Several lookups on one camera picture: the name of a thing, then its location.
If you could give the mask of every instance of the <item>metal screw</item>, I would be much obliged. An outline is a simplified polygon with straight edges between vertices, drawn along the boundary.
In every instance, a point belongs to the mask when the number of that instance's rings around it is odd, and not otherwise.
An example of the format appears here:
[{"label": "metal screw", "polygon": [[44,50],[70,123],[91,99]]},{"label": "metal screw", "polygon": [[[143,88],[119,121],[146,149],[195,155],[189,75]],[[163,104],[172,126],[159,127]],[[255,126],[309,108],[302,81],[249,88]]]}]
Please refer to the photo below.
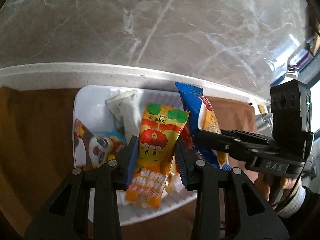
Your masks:
[{"label": "metal screw", "polygon": [[73,175],[78,175],[80,173],[81,173],[81,169],[80,168],[75,168],[75,169],[72,170],[72,174]]},{"label": "metal screw", "polygon": [[110,160],[108,162],[109,166],[113,167],[113,166],[116,166],[118,164],[117,160]]},{"label": "metal screw", "polygon": [[233,172],[234,174],[239,175],[239,174],[241,174],[241,169],[238,168],[238,167],[235,167],[235,168],[232,169],[232,172]]},{"label": "metal screw", "polygon": [[205,166],[205,161],[204,161],[204,160],[197,160],[197,161],[196,161],[196,164],[197,164],[198,166]]}]

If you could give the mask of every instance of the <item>black sleeve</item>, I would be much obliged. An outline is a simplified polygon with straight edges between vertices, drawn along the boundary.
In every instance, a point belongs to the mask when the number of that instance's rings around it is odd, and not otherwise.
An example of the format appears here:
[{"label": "black sleeve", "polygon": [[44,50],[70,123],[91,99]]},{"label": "black sleeve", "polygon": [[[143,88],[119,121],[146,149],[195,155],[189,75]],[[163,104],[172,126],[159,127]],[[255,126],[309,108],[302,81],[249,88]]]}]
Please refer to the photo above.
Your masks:
[{"label": "black sleeve", "polygon": [[300,209],[291,217],[282,219],[289,232],[290,240],[319,239],[320,195],[304,188],[306,197]]}]

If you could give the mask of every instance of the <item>white knit cuff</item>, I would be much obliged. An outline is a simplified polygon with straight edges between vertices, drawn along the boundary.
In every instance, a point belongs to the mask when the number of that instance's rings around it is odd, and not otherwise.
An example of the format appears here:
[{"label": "white knit cuff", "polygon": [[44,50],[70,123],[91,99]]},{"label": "white knit cuff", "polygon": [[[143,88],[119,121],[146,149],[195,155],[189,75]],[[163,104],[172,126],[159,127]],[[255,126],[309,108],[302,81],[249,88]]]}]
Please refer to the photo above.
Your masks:
[{"label": "white knit cuff", "polygon": [[303,186],[300,186],[297,193],[291,199],[291,201],[278,212],[278,215],[282,218],[288,218],[299,210],[306,197],[306,190]]}]

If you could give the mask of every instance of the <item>cartoon face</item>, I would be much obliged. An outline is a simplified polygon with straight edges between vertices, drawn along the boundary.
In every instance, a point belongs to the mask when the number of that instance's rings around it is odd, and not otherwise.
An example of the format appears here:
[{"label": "cartoon face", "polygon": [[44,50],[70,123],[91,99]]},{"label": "cartoon face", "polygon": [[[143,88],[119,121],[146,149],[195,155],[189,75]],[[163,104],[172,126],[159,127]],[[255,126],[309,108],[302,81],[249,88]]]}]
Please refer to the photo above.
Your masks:
[{"label": "cartoon face", "polygon": [[93,137],[89,142],[89,156],[94,167],[105,162],[108,153],[113,149],[112,141],[107,137]]},{"label": "cartoon face", "polygon": [[154,166],[159,164],[166,154],[167,136],[156,130],[144,130],[140,135],[139,159],[141,166]]}]

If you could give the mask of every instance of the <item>marble surface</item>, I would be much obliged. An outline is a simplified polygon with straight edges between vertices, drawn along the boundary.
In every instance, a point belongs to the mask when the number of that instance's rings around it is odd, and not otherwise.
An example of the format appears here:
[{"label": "marble surface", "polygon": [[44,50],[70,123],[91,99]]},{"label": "marble surface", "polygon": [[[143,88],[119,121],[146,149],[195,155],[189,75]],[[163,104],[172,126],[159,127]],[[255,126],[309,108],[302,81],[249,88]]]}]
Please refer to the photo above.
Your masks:
[{"label": "marble surface", "polygon": [[268,98],[295,43],[306,39],[306,7],[305,0],[7,0],[0,67],[130,65]]}]

